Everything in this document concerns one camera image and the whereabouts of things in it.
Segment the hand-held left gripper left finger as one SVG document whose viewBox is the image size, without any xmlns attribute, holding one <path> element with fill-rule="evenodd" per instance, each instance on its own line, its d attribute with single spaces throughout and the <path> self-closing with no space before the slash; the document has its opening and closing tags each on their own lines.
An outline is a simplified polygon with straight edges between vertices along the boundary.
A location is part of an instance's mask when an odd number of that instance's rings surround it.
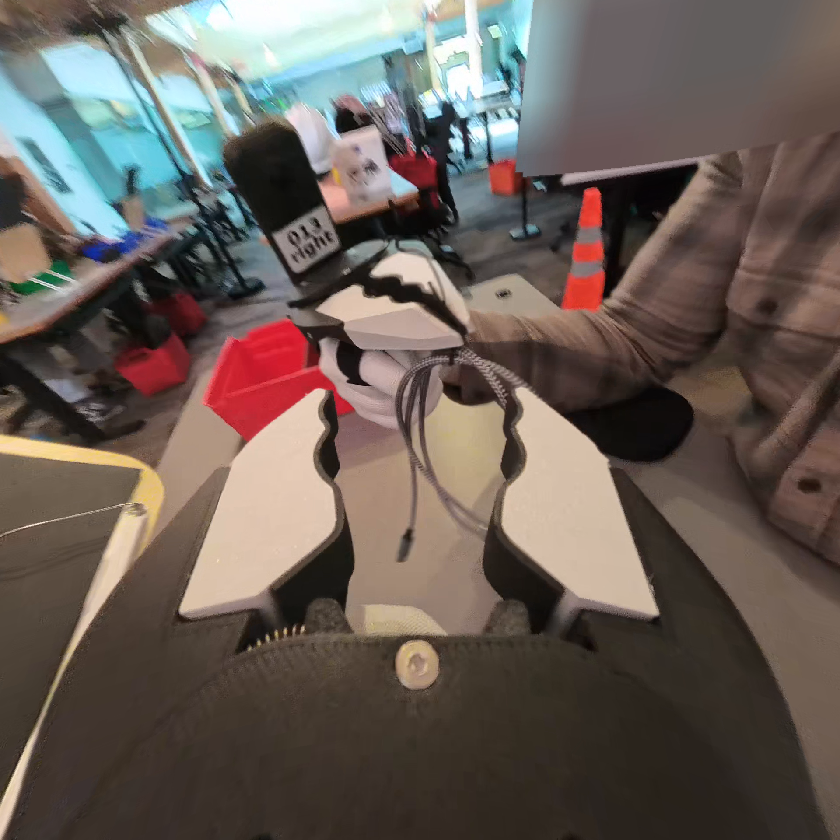
<svg viewBox="0 0 840 840">
<path fill-rule="evenodd" d="M 269 423 L 229 467 L 181 602 L 198 620 L 255 612 L 268 627 L 304 624 L 318 599 L 347 606 L 353 543 L 335 479 L 331 391 Z"/>
</svg>

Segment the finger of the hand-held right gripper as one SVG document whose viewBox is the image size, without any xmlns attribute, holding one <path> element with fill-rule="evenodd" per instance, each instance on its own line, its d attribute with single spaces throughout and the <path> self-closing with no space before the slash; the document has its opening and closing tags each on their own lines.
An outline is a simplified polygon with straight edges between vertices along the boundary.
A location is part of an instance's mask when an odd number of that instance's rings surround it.
<svg viewBox="0 0 840 840">
<path fill-rule="evenodd" d="M 452 287 L 353 284 L 313 311 L 338 323 L 342 339 L 359 350 L 453 350 L 469 332 L 469 310 Z"/>
<path fill-rule="evenodd" d="M 368 270 L 368 277 L 372 294 L 416 303 L 461 337 L 471 330 L 463 294 L 425 249 L 394 247 Z"/>
</svg>

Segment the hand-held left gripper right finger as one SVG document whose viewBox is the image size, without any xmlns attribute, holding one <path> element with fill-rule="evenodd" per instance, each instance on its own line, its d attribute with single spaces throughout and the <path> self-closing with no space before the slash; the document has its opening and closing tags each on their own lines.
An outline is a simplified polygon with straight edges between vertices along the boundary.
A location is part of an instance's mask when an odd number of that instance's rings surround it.
<svg viewBox="0 0 840 840">
<path fill-rule="evenodd" d="M 654 590 L 616 476 L 593 442 L 536 395 L 509 396 L 484 574 L 532 627 L 571 627 L 584 612 L 651 623 Z"/>
</svg>

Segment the grey braided cable silver plug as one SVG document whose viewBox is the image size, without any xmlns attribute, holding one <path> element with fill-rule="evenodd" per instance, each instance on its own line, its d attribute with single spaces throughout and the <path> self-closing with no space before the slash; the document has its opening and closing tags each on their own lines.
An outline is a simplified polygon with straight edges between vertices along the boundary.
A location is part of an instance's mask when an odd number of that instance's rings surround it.
<svg viewBox="0 0 840 840">
<path fill-rule="evenodd" d="M 464 365 L 478 371 L 497 403 L 507 408 L 518 390 L 532 392 L 526 382 L 502 365 L 484 360 L 464 348 L 431 353 L 411 366 L 400 380 L 394 397 L 396 427 L 406 447 L 410 476 L 410 502 L 406 530 L 395 560 L 404 563 L 412 550 L 419 510 L 419 479 L 425 478 L 450 520 L 480 540 L 486 540 L 488 521 L 479 518 L 440 483 L 427 445 L 426 409 L 432 373 L 437 368 Z"/>
</svg>

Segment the person's right hand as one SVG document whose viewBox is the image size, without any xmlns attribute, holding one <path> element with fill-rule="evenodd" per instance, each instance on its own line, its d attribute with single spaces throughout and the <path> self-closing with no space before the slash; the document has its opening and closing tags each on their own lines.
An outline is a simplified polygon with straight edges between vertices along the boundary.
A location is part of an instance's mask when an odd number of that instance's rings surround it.
<svg viewBox="0 0 840 840">
<path fill-rule="evenodd" d="M 325 338 L 318 342 L 320 372 L 335 395 L 373 424 L 397 428 L 396 396 L 406 373 L 436 351 L 361 350 Z"/>
</svg>

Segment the white hard hat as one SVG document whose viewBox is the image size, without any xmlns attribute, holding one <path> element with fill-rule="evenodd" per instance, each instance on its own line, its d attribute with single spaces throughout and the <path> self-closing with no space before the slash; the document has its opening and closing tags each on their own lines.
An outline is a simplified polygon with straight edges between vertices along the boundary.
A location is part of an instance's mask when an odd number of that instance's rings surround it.
<svg viewBox="0 0 840 840">
<path fill-rule="evenodd" d="M 297 102 L 286 111 L 285 119 L 297 132 L 316 176 L 323 177 L 330 173 L 336 138 L 325 117 L 319 110 Z"/>
</svg>

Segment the white product box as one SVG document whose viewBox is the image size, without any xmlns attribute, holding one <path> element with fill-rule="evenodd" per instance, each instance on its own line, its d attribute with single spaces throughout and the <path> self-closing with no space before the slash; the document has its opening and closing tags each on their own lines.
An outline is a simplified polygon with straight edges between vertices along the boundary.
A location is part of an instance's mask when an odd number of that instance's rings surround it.
<svg viewBox="0 0 840 840">
<path fill-rule="evenodd" d="M 391 169 L 379 130 L 367 126 L 343 133 L 332 147 L 332 168 L 352 204 L 393 194 Z"/>
</svg>

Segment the background office desk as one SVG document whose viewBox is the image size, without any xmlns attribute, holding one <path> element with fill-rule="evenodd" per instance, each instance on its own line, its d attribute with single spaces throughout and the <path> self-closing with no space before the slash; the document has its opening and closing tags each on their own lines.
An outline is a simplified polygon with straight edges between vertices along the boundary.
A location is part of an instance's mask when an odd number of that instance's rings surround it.
<svg viewBox="0 0 840 840">
<path fill-rule="evenodd" d="M 104 309 L 113 311 L 133 340 L 150 345 L 155 333 L 136 284 L 137 270 L 150 266 L 184 232 L 184 226 L 153 228 L 152 235 L 134 250 L 106 264 L 81 259 L 68 272 L 45 272 L 51 281 L 30 276 L 42 292 L 17 302 L 2 324 L 2 386 L 17 389 L 32 409 L 49 415 L 64 432 L 85 445 L 97 446 L 141 430 L 144 422 L 104 427 L 92 422 L 75 404 L 55 392 L 43 379 L 13 357 L 32 343 L 53 343 L 86 326 Z"/>
<path fill-rule="evenodd" d="M 390 186 L 383 194 L 374 195 L 364 200 L 354 200 L 333 175 L 325 175 L 319 182 L 322 199 L 336 225 L 345 225 L 369 217 L 377 217 L 393 207 L 416 208 L 420 192 L 407 179 L 393 170 L 388 170 Z"/>
</svg>

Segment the red black office chair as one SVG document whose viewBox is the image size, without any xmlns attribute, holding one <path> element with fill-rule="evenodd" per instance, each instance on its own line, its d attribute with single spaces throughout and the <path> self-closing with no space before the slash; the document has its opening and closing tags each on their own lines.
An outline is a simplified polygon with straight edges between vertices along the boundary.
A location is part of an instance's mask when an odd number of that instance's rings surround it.
<svg viewBox="0 0 840 840">
<path fill-rule="evenodd" d="M 446 164 L 425 151 L 393 154 L 388 163 L 392 171 L 417 189 L 416 204 L 392 210 L 395 233 L 420 238 L 432 243 L 440 253 L 455 256 L 454 249 L 444 242 L 448 230 L 459 222 Z"/>
</svg>

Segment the dark cloth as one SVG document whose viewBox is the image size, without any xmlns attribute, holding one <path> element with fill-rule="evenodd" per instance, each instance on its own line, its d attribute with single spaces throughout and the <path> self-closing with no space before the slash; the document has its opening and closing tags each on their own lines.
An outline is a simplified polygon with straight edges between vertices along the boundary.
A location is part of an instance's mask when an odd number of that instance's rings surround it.
<svg viewBox="0 0 840 840">
<path fill-rule="evenodd" d="M 661 386 L 608 406 L 563 416 L 604 456 L 643 464 L 674 454 L 695 422 L 687 399 Z"/>
</svg>

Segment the red plastic bin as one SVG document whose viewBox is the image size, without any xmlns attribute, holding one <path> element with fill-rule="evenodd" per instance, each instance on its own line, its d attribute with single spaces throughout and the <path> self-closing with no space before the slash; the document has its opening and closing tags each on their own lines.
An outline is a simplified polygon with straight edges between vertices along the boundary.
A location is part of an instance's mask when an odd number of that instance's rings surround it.
<svg viewBox="0 0 840 840">
<path fill-rule="evenodd" d="M 309 393 L 333 389 L 319 352 L 288 318 L 228 338 L 203 404 L 245 441 Z"/>
</svg>

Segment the orange traffic cone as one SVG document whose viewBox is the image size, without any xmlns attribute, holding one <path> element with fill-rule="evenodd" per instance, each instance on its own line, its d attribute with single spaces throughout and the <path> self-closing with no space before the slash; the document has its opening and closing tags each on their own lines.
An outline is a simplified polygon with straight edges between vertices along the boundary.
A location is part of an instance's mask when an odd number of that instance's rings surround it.
<svg viewBox="0 0 840 840">
<path fill-rule="evenodd" d="M 593 312 L 602 305 L 606 283 L 602 222 L 601 191 L 595 186 L 587 187 L 582 196 L 570 270 L 563 289 L 563 310 Z"/>
</svg>

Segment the red storage crate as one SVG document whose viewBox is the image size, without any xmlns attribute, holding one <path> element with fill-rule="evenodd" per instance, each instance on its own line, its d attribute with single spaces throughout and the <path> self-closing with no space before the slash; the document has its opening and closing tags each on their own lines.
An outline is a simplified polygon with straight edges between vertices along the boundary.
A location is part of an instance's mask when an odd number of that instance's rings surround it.
<svg viewBox="0 0 840 840">
<path fill-rule="evenodd" d="M 177 333 L 156 349 L 127 349 L 114 361 L 115 370 L 145 397 L 182 385 L 192 367 L 191 356 Z"/>
<path fill-rule="evenodd" d="M 192 339 L 203 331 L 208 316 L 192 295 L 177 291 L 166 297 L 153 299 L 149 311 L 168 322 L 181 339 Z"/>
</svg>

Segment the black framed marker sign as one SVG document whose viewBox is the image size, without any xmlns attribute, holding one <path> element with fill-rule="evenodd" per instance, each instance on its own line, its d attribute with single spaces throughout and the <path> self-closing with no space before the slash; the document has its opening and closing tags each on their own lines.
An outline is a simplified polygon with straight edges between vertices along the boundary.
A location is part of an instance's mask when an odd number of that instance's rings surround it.
<svg viewBox="0 0 840 840">
<path fill-rule="evenodd" d="M 838 131 L 838 1 L 531 6 L 524 175 L 699 159 Z"/>
</svg>

